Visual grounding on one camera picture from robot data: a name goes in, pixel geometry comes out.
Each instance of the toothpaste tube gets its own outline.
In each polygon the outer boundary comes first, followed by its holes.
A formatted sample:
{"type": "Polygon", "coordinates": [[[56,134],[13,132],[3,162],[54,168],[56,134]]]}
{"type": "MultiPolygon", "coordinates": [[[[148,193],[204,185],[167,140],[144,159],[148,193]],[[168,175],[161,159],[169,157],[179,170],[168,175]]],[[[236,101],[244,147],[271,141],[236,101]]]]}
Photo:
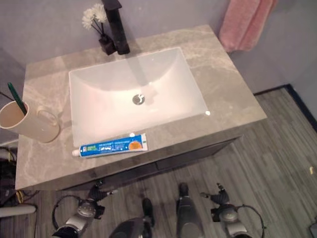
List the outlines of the toothpaste tube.
{"type": "Polygon", "coordinates": [[[82,145],[78,150],[73,150],[72,155],[90,158],[118,153],[138,152],[147,150],[147,139],[145,137],[145,134],[141,134],[117,140],[82,145]]]}

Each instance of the sink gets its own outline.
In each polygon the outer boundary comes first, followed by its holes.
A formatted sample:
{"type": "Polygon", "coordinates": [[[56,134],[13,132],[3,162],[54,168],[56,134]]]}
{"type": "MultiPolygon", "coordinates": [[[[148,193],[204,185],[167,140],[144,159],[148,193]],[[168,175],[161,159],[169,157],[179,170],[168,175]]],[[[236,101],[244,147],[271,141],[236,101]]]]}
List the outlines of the sink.
{"type": "Polygon", "coordinates": [[[180,48],[69,72],[74,146],[204,114],[180,48]]]}

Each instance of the white flower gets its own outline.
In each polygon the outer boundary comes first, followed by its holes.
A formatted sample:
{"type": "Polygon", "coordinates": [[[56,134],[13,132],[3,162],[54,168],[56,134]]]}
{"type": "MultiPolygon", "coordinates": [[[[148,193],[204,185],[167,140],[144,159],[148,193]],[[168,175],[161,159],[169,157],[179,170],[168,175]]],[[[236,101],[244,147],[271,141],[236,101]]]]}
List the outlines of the white flower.
{"type": "Polygon", "coordinates": [[[90,29],[91,28],[91,24],[93,23],[93,20],[95,18],[95,14],[92,8],[87,9],[86,11],[84,11],[84,16],[82,18],[83,20],[83,26],[86,29],[90,29]]]}
{"type": "Polygon", "coordinates": [[[93,10],[93,13],[94,13],[96,19],[98,20],[98,22],[101,22],[101,23],[105,23],[106,22],[107,17],[106,17],[106,12],[105,12],[105,9],[104,9],[104,5],[102,5],[100,3],[97,3],[97,4],[94,5],[92,10],[93,10]]]}

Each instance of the white pipe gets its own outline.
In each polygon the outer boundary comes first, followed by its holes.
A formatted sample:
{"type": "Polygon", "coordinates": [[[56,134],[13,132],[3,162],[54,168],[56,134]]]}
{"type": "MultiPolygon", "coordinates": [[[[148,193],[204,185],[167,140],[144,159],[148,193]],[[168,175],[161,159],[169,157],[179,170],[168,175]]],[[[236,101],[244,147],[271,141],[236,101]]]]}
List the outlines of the white pipe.
{"type": "Polygon", "coordinates": [[[9,152],[7,152],[6,150],[0,150],[0,158],[8,160],[9,157],[11,157],[9,152]]]}
{"type": "Polygon", "coordinates": [[[4,143],[0,144],[0,146],[9,147],[9,148],[17,148],[18,147],[18,142],[19,142],[18,139],[11,140],[11,141],[7,141],[7,142],[4,142],[4,143]]]}
{"type": "Polygon", "coordinates": [[[27,204],[21,204],[15,207],[1,207],[0,218],[30,214],[34,212],[36,212],[36,207],[33,205],[27,205],[27,204]]]}

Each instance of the faucet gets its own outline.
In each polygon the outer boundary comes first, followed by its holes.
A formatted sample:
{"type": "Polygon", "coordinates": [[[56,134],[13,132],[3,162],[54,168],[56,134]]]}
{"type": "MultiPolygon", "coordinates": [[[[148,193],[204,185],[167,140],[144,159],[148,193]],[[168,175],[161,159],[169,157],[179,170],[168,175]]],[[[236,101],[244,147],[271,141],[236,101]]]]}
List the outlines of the faucet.
{"type": "Polygon", "coordinates": [[[102,0],[102,2],[104,4],[106,15],[110,24],[115,46],[115,49],[111,51],[111,54],[115,52],[115,50],[118,51],[119,55],[130,53],[130,48],[124,34],[124,29],[119,13],[119,8],[122,8],[122,5],[118,0],[102,0]]]}

